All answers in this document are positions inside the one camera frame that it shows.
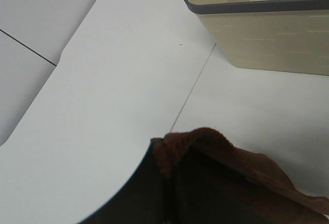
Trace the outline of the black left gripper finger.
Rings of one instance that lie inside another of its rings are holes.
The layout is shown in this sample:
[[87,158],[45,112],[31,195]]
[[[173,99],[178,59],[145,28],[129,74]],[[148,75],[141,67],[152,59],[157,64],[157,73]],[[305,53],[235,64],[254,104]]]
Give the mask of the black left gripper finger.
[[82,223],[163,223],[163,184],[153,147],[161,138],[151,139],[138,168],[124,186]]

